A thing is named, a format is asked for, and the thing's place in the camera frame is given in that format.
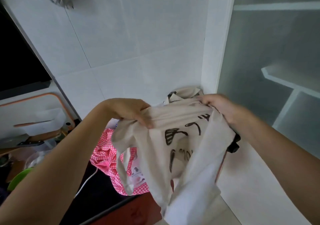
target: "person's right hand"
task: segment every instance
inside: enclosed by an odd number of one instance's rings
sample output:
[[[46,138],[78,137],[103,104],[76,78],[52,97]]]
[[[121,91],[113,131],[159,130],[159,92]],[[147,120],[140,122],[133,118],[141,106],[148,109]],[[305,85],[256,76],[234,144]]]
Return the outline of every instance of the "person's right hand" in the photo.
[[[214,106],[230,125],[235,124],[239,113],[244,109],[244,107],[231,102],[222,94],[205,94],[197,96],[197,98],[201,99],[202,103],[205,105]]]

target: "green bowl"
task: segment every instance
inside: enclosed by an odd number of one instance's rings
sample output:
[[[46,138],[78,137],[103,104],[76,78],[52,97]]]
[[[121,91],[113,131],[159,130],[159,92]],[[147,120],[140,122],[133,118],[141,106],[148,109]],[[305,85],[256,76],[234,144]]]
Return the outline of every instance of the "green bowl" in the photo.
[[[10,182],[7,190],[13,191],[17,187],[17,185],[27,176],[27,174],[30,173],[30,171],[32,169],[33,168],[28,168],[28,169],[25,169],[24,171],[18,173],[17,176],[14,177],[13,180]]]

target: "glass panel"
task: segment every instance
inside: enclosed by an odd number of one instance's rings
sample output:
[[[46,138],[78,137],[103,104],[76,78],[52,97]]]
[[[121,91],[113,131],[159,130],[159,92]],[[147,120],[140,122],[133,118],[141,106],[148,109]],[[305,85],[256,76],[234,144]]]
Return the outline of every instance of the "glass panel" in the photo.
[[[235,4],[291,1],[297,0]],[[318,158],[319,25],[320,10],[234,10],[218,86],[218,93],[246,106]]]

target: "white tiled wall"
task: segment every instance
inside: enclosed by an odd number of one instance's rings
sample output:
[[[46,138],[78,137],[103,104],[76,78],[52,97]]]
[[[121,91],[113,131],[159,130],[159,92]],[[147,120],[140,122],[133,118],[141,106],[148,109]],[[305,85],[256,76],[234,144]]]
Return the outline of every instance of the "white tiled wall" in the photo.
[[[4,0],[81,118],[113,97],[199,86],[208,0]]]

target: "white cord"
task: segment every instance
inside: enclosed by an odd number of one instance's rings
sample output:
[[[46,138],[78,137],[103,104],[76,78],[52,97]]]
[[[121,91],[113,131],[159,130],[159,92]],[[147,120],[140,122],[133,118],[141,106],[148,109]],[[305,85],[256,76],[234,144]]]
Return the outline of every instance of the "white cord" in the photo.
[[[89,179],[91,179],[91,177],[94,176],[97,172],[98,172],[98,168],[95,170],[95,172],[94,172],[92,175],[90,175],[89,178],[87,178],[87,180],[86,180],[86,181],[83,183],[83,185],[81,186],[80,190],[75,194],[74,198],[80,193],[80,191],[82,190],[82,188],[85,186],[86,182],[87,182]]]

